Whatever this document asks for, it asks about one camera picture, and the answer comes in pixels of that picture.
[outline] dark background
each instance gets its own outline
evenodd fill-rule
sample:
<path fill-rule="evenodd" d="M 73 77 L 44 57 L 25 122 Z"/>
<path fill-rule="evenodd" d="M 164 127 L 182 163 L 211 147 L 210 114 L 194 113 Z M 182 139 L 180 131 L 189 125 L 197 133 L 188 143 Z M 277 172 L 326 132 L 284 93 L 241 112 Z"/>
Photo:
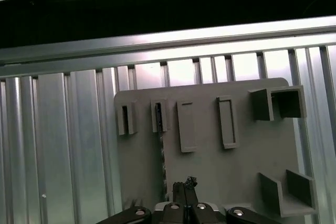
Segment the dark background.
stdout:
<path fill-rule="evenodd" d="M 0 48 L 328 16 L 335 0 L 11 0 Z"/>

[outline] rectangular slot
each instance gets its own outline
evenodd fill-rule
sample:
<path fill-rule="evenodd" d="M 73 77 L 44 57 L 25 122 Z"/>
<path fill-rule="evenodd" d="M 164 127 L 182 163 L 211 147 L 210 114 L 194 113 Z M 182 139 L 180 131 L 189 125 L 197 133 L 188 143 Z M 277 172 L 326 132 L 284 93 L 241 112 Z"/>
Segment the rectangular slot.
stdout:
<path fill-rule="evenodd" d="M 304 118 L 306 112 L 302 106 L 300 88 L 279 90 L 271 92 L 279 104 L 279 112 L 282 118 Z"/>
<path fill-rule="evenodd" d="M 128 133 L 128 116 L 127 116 L 127 106 L 122 107 L 122 124 L 124 127 L 124 133 Z"/>
<path fill-rule="evenodd" d="M 157 121 L 157 112 L 156 108 L 160 110 L 159 112 L 159 121 L 161 125 L 161 131 L 166 132 L 169 129 L 168 124 L 168 114 L 167 114 L 167 101 L 165 99 L 151 100 L 151 110 L 152 110 L 152 127 L 153 132 L 158 132 L 158 121 Z"/>
<path fill-rule="evenodd" d="M 238 147 L 238 131 L 236 113 L 233 100 L 230 96 L 218 97 L 220 129 L 224 148 Z"/>
<path fill-rule="evenodd" d="M 177 102 L 178 126 L 180 129 L 181 152 L 196 151 L 196 139 L 191 101 Z"/>
<path fill-rule="evenodd" d="M 117 107 L 119 135 L 134 134 L 137 132 L 137 116 L 135 102 L 119 104 Z"/>

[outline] gray bracket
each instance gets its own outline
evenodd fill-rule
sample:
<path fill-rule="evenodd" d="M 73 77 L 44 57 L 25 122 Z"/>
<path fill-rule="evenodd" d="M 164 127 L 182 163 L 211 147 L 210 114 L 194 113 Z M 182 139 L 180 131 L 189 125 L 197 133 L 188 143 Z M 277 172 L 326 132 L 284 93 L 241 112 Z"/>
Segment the gray bracket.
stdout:
<path fill-rule="evenodd" d="M 153 132 L 158 132 L 158 127 L 156 123 L 156 111 L 155 111 L 155 105 L 160 104 L 161 106 L 161 120 L 162 120 L 162 131 L 166 132 L 169 130 L 169 113 L 168 113 L 168 102 L 166 99 L 152 99 L 151 100 L 151 112 L 152 112 L 152 127 Z"/>
<path fill-rule="evenodd" d="M 136 102 L 121 102 L 117 107 L 117 121 L 119 135 L 134 134 L 137 129 Z"/>
<path fill-rule="evenodd" d="M 236 105 L 230 95 L 217 97 L 219 106 L 220 129 L 225 149 L 237 148 L 238 143 L 238 123 Z"/>
<path fill-rule="evenodd" d="M 250 91 L 255 120 L 273 121 L 281 118 L 305 118 L 303 86 L 266 88 Z"/>
<path fill-rule="evenodd" d="M 181 152 L 195 152 L 195 126 L 192 101 L 177 101 Z"/>
<path fill-rule="evenodd" d="M 315 214 L 317 197 L 314 180 L 286 170 L 286 190 L 281 182 L 259 174 L 261 196 L 267 208 L 281 217 Z"/>

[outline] gray slot holder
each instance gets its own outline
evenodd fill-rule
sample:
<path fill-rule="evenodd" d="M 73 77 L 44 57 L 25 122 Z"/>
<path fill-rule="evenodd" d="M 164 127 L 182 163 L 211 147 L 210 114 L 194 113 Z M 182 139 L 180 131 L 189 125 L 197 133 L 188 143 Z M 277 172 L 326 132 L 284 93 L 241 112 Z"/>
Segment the gray slot holder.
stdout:
<path fill-rule="evenodd" d="M 273 121 L 281 118 L 305 118 L 306 105 L 302 86 L 266 88 L 250 91 L 255 120 Z"/>
<path fill-rule="evenodd" d="M 239 143 L 235 101 L 231 96 L 225 95 L 217 97 L 217 102 L 224 148 L 237 148 Z"/>
<path fill-rule="evenodd" d="M 266 208 L 281 217 L 316 213 L 316 189 L 314 180 L 305 175 L 286 170 L 286 189 L 281 182 L 259 174 L 262 200 Z"/>
<path fill-rule="evenodd" d="M 158 127 L 156 123 L 156 110 L 155 105 L 159 103 L 161 106 L 161 120 L 162 120 L 162 131 L 166 132 L 169 130 L 169 113 L 167 110 L 167 100 L 166 99 L 152 99 L 151 100 L 151 111 L 152 111 L 152 127 L 153 132 L 158 132 Z"/>
<path fill-rule="evenodd" d="M 188 176 L 193 176 L 197 178 L 196 192 L 200 202 L 212 202 L 219 207 L 244 203 L 277 222 L 304 224 L 302 215 L 308 211 L 302 211 L 301 206 L 307 208 L 309 204 L 292 205 L 292 211 L 300 216 L 282 218 L 266 208 L 260 193 L 259 173 L 286 185 L 286 181 L 293 177 L 285 176 L 286 170 L 298 171 L 298 158 L 292 118 L 284 117 L 271 122 L 255 120 L 253 95 L 250 92 L 259 90 L 269 91 L 270 99 L 272 95 L 275 96 L 269 108 L 274 107 L 276 119 L 280 117 L 277 91 L 297 92 L 301 97 L 300 115 L 304 116 L 303 92 L 298 87 L 288 87 L 288 82 L 283 78 L 118 92 L 114 98 L 116 109 L 121 103 L 136 101 L 138 112 L 137 134 L 118 136 L 124 205 L 141 200 L 144 207 L 152 209 L 164 200 L 163 181 L 166 182 L 168 194 L 171 194 L 174 182 L 184 182 Z M 226 126 L 231 127 L 231 131 L 223 128 L 223 122 L 229 118 L 230 106 L 224 100 L 218 100 L 218 97 L 228 96 L 232 101 L 233 122 Z M 287 101 L 281 94 L 280 100 L 280 104 L 283 100 Z M 161 104 L 163 121 L 166 109 L 168 128 L 162 134 L 162 141 L 157 133 L 153 133 L 152 108 L 156 101 L 166 104 Z M 289 116 L 286 113 L 286 110 L 282 110 L 283 116 Z M 226 115 L 225 120 L 221 119 L 221 114 Z M 232 125 L 237 125 L 233 131 L 239 137 L 236 135 L 233 138 Z M 233 141 L 239 143 L 239 147 L 223 147 L 223 144 Z M 281 187 L 281 190 L 285 190 L 281 195 L 285 196 L 282 205 L 286 209 L 289 206 L 287 202 L 291 202 L 286 201 L 287 196 L 293 197 L 294 193 L 287 193 L 287 186 Z M 316 197 L 311 195 L 311 199 L 315 200 Z"/>
<path fill-rule="evenodd" d="M 137 132 L 136 102 L 121 102 L 117 104 L 117 121 L 119 135 Z"/>
<path fill-rule="evenodd" d="M 195 127 L 192 101 L 177 101 L 181 152 L 195 152 Z"/>

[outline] gray rectangular clip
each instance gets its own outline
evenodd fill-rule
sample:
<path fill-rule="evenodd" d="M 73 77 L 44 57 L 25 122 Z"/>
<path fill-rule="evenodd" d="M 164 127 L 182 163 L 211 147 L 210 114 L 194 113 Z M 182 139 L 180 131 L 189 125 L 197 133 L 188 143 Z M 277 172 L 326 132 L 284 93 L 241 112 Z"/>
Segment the gray rectangular clip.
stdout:
<path fill-rule="evenodd" d="M 181 152 L 196 151 L 193 102 L 177 102 L 178 126 L 180 129 Z"/>
<path fill-rule="evenodd" d="M 117 107 L 117 119 L 119 135 L 136 133 L 136 102 L 120 103 Z"/>
<path fill-rule="evenodd" d="M 217 97 L 217 102 L 224 148 L 237 148 L 239 143 L 235 102 L 229 95 Z"/>
<path fill-rule="evenodd" d="M 152 127 L 153 132 L 158 132 L 158 127 L 156 123 L 156 110 L 155 106 L 156 104 L 160 105 L 161 108 L 161 122 L 162 122 L 162 131 L 166 132 L 169 130 L 169 114 L 168 114 L 168 103 L 166 99 L 152 99 L 151 100 L 151 112 L 152 112 Z"/>

